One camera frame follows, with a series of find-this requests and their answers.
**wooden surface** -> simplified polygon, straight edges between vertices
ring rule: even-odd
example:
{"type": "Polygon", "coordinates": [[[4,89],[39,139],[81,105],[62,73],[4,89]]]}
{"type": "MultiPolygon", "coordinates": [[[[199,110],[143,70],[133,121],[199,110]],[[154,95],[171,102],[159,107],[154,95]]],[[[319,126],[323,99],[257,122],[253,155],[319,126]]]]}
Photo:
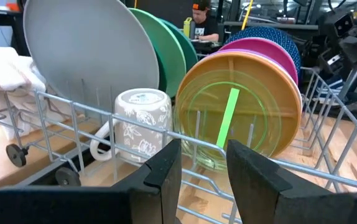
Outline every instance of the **wooden surface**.
{"type": "MultiPolygon", "coordinates": [[[[306,124],[307,118],[302,120],[303,125],[306,124]]],[[[327,140],[330,131],[335,123],[335,119],[327,118],[324,122],[324,126],[322,128],[321,134],[322,139],[324,141],[327,140]]],[[[297,138],[308,137],[311,133],[311,125],[303,131],[299,131],[297,133],[297,138]]],[[[351,135],[351,132],[354,129],[354,125],[349,121],[340,121],[339,128],[336,130],[336,133],[332,139],[332,142],[329,144],[328,155],[331,160],[331,163],[335,165],[335,162],[339,159],[341,152],[343,151],[348,138],[351,135]]],[[[294,141],[293,143],[296,146],[305,146],[310,147],[310,142],[300,142],[294,141]]],[[[279,155],[278,159],[283,159],[286,161],[296,162],[299,164],[303,164],[306,166],[314,166],[318,160],[321,149],[318,144],[315,145],[313,151],[305,151],[303,149],[299,149],[297,147],[289,147],[282,154],[279,155]]],[[[183,166],[187,169],[191,168],[192,161],[191,159],[183,156],[183,166]]],[[[136,167],[130,164],[118,164],[118,179],[122,179],[125,176],[129,175],[131,172],[136,170],[136,167]]],[[[87,186],[111,186],[113,185],[113,174],[112,170],[114,166],[112,162],[106,162],[103,166],[100,167],[100,162],[94,162],[89,165],[86,170],[87,172],[94,172],[94,175],[85,177],[81,174],[82,185],[87,186]]],[[[325,162],[322,162],[319,170],[327,172],[327,165],[325,162]]],[[[225,191],[226,193],[231,194],[230,183],[228,181],[228,176],[226,174],[217,174],[216,172],[212,172],[206,170],[200,166],[196,168],[196,172],[202,175],[205,175],[211,179],[213,179],[216,185],[220,188],[220,190],[225,191]]],[[[313,177],[307,174],[301,174],[295,172],[299,176],[308,179],[309,181],[325,186],[326,180],[313,177]]],[[[349,179],[357,180],[357,138],[355,139],[342,167],[339,169],[339,175],[342,177],[346,177],[349,179]]],[[[183,175],[183,178],[188,180],[189,182],[202,186],[206,189],[213,190],[208,182],[203,180],[188,177],[183,175]]],[[[344,186],[339,184],[340,189],[343,191],[355,191],[356,188],[344,186]]],[[[180,190],[179,197],[179,205],[199,212],[201,214],[212,217],[216,220],[219,220],[223,223],[227,223],[227,219],[221,217],[222,213],[230,214],[232,203],[214,196],[212,194],[206,193],[202,190],[195,189],[194,187],[188,185],[182,185],[180,190]]],[[[201,220],[193,215],[185,213],[181,210],[177,210],[177,217],[181,219],[182,223],[196,224],[196,223],[208,223],[204,220],[201,220]]]]}
{"type": "MultiPolygon", "coordinates": [[[[65,124],[72,126],[71,122],[69,121],[65,122],[65,124]]],[[[86,121],[79,124],[79,128],[83,131],[87,131],[88,133],[94,133],[98,130],[98,125],[96,125],[94,122],[86,121]]],[[[49,129],[58,131],[61,128],[58,126],[51,126],[49,129]]],[[[63,131],[61,134],[69,138],[74,138],[75,136],[72,131],[63,131]]],[[[26,144],[28,142],[36,141],[42,138],[43,132],[35,131],[28,136],[24,136],[22,138],[22,143],[26,144]]],[[[50,164],[49,155],[47,152],[32,146],[29,149],[28,155],[26,156],[27,165],[21,168],[16,167],[11,163],[6,154],[6,146],[12,143],[16,142],[8,141],[4,135],[2,127],[0,126],[0,187],[17,184],[28,176],[36,173],[37,171],[50,164]]],[[[40,141],[38,144],[43,147],[46,146],[45,141],[40,141]]],[[[74,142],[59,136],[52,136],[50,138],[50,145],[53,151],[58,153],[66,153],[76,146],[74,142]]]]}

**rack wheel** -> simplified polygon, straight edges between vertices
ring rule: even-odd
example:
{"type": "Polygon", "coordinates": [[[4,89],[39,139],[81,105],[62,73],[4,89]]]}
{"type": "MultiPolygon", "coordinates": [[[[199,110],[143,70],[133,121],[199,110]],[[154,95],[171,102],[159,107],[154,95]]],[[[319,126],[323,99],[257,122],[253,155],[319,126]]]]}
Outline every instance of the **rack wheel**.
{"type": "Polygon", "coordinates": [[[55,173],[55,179],[60,186],[80,186],[79,174],[69,168],[61,167],[55,173]]]}
{"type": "Polygon", "coordinates": [[[27,149],[21,149],[16,144],[10,144],[6,146],[6,153],[16,167],[23,167],[27,164],[27,159],[25,158],[28,155],[27,149]]]}

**white towel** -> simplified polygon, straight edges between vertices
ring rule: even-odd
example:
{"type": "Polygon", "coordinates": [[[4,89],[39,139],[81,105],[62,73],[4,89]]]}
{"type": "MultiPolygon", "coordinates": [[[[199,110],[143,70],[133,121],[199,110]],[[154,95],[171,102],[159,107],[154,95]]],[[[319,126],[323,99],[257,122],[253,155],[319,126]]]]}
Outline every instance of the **white towel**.
{"type": "MultiPolygon", "coordinates": [[[[41,126],[39,113],[34,97],[34,90],[55,94],[37,71],[32,58],[18,56],[11,47],[0,47],[0,110],[7,108],[4,92],[7,92],[9,102],[15,107],[15,121],[17,127],[23,132],[20,136],[25,136],[36,129],[35,126],[23,122],[17,112],[18,110],[30,111],[32,114],[21,113],[24,121],[41,126]]],[[[69,105],[56,100],[40,99],[43,115],[56,120],[64,121],[70,118],[71,110],[69,105]]],[[[12,124],[9,112],[3,112],[6,119],[3,123],[12,124]]],[[[14,138],[14,130],[3,127],[8,140],[14,138]]]]}

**ceramic mug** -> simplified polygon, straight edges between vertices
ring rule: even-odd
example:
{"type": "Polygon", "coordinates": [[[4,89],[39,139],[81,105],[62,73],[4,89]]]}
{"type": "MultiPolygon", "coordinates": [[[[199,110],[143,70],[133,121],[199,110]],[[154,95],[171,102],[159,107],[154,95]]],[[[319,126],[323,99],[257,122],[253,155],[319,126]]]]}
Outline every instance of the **ceramic mug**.
{"type": "MultiPolygon", "coordinates": [[[[138,88],[125,91],[115,99],[114,110],[116,114],[139,123],[156,126],[158,128],[172,130],[172,104],[170,97],[160,91],[150,88],[138,88]]],[[[125,145],[127,148],[153,156],[162,148],[162,133],[147,128],[113,119],[115,143],[125,145]]],[[[105,138],[109,134],[109,123],[105,123],[95,134],[99,138],[105,138]]],[[[104,154],[98,152],[97,140],[91,140],[91,155],[98,161],[107,161],[112,158],[109,150],[104,154]]],[[[121,157],[133,162],[145,162],[139,156],[120,151],[121,157]]]]}

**green plate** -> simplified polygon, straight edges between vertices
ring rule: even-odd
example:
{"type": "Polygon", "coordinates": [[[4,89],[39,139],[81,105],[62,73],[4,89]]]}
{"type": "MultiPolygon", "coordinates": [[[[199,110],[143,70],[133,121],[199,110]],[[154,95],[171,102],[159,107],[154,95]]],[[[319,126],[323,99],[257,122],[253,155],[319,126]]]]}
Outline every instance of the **green plate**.
{"type": "Polygon", "coordinates": [[[185,64],[187,66],[187,71],[189,71],[197,62],[198,57],[195,51],[195,48],[191,44],[190,39],[184,35],[184,33],[179,30],[175,25],[160,19],[167,27],[173,32],[174,36],[176,36],[178,42],[181,45],[181,49],[183,49],[185,56],[185,64]]]}
{"type": "Polygon", "coordinates": [[[159,87],[158,90],[166,92],[166,75],[164,65],[160,59],[158,53],[156,53],[156,58],[158,59],[158,66],[159,66],[159,87]]]}
{"type": "Polygon", "coordinates": [[[139,9],[129,9],[140,22],[150,38],[157,55],[162,62],[166,76],[166,93],[173,97],[187,68],[179,41],[173,32],[158,18],[139,9]]]}

